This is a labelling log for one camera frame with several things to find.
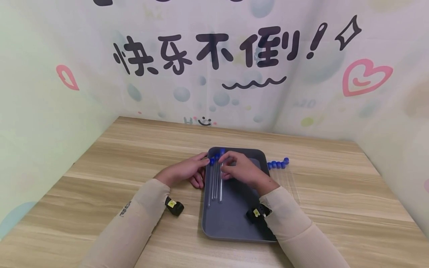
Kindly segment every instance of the gray tray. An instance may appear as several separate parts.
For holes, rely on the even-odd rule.
[[[245,154],[252,162],[269,176],[265,154],[260,150],[244,148],[225,148],[225,151],[236,151]],[[208,151],[208,157],[220,153],[220,147]],[[236,180],[223,181],[222,202],[219,194],[216,200],[210,200],[213,189],[212,172],[215,166],[207,166],[205,173],[204,203],[202,211],[202,230],[212,239],[239,240],[252,242],[277,241],[265,221],[252,224],[246,212],[259,205],[259,196],[254,189]]]

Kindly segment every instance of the long sleeve shirt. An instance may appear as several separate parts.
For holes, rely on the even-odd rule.
[[[163,214],[169,192],[156,179],[146,182],[103,230],[80,267],[140,268],[136,263]],[[260,202],[272,210],[265,221],[295,268],[349,267],[286,189],[279,187]]]

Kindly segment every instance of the wall backdrop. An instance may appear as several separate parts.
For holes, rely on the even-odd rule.
[[[0,240],[118,117],[23,15],[0,1]]]
[[[358,142],[429,235],[428,1],[11,5],[114,113]]]

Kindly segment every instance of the blue stopper row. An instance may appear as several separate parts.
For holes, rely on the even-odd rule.
[[[283,159],[283,161],[281,161],[281,162],[280,161],[271,161],[271,162],[268,162],[267,164],[268,164],[268,170],[285,169],[286,166],[289,164],[289,158],[285,157]]]

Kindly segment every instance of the wavy line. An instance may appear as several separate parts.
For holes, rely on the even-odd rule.
[[[268,84],[281,84],[281,83],[283,83],[284,81],[286,80],[286,76],[285,77],[283,77],[282,79],[280,79],[279,81],[274,81],[274,80],[272,80],[271,78],[268,78],[267,79],[267,81],[265,81],[265,83],[263,83],[263,84],[259,84],[258,82],[256,82],[255,80],[252,80],[248,85],[245,85],[245,86],[242,86],[242,85],[240,85],[239,83],[235,83],[234,85],[232,85],[231,87],[228,87],[227,85],[225,85],[225,84],[222,84],[222,87],[224,88],[224,89],[228,89],[228,90],[231,90],[231,89],[234,89],[234,88],[236,88],[236,87],[239,87],[239,88],[241,88],[241,89],[248,89],[249,87],[251,87],[251,86],[257,86],[257,87],[266,87]]]

